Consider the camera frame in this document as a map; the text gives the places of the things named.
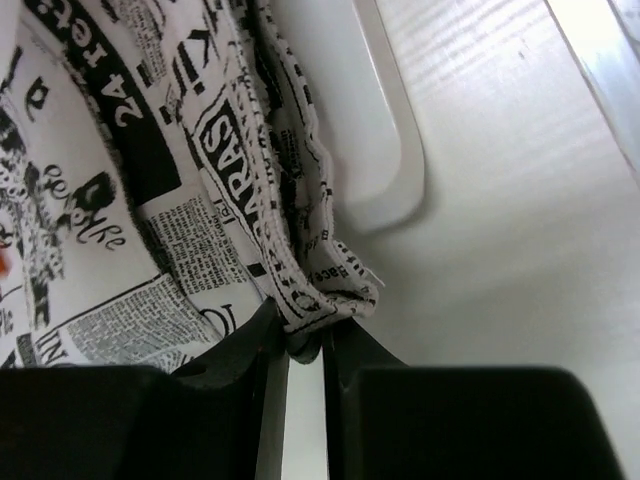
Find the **newspaper print trousers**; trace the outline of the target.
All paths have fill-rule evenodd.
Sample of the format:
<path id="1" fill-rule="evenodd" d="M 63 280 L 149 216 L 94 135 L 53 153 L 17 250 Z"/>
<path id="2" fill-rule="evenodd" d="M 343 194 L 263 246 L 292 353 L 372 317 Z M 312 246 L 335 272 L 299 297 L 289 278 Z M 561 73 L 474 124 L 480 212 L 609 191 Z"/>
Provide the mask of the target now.
<path id="1" fill-rule="evenodd" d="M 1 365 L 172 372 L 266 300 L 301 362 L 379 292 L 267 1 L 5 1 Z"/>

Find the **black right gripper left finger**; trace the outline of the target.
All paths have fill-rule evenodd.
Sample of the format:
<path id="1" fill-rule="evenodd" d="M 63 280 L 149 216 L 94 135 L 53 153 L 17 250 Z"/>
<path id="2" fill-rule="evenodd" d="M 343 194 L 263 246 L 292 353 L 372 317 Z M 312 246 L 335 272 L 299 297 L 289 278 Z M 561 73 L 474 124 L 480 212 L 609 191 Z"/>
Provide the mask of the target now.
<path id="1" fill-rule="evenodd" d="M 289 360 L 264 302 L 171 374 L 148 366 L 1 374 L 5 479 L 277 479 Z"/>

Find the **aluminium side rail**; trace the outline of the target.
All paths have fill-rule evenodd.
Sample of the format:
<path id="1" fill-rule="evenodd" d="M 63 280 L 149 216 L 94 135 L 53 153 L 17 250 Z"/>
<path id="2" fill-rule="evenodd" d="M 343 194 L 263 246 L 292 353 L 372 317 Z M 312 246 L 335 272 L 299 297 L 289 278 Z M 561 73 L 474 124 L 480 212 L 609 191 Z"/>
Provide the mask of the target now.
<path id="1" fill-rule="evenodd" d="M 639 3 L 549 1 L 616 143 L 639 175 Z"/>

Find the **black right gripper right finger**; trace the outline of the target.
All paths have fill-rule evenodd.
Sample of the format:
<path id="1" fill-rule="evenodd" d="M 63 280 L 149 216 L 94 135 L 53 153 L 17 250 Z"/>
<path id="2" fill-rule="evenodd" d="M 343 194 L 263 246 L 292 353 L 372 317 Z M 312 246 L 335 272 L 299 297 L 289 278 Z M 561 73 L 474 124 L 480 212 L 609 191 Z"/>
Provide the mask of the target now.
<path id="1" fill-rule="evenodd" d="M 333 479 L 620 479 L 586 387 L 547 366 L 417 367 L 353 320 L 322 334 Z"/>

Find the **white metal clothes rack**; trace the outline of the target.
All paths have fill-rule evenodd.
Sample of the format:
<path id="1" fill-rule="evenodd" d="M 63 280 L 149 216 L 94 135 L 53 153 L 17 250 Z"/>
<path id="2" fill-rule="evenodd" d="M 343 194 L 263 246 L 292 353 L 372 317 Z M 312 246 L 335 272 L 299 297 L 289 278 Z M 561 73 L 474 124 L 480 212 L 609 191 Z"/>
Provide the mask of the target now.
<path id="1" fill-rule="evenodd" d="M 328 1 L 319 88 L 336 155 L 338 209 L 369 233 L 406 220 L 425 192 L 417 123 L 376 2 Z"/>

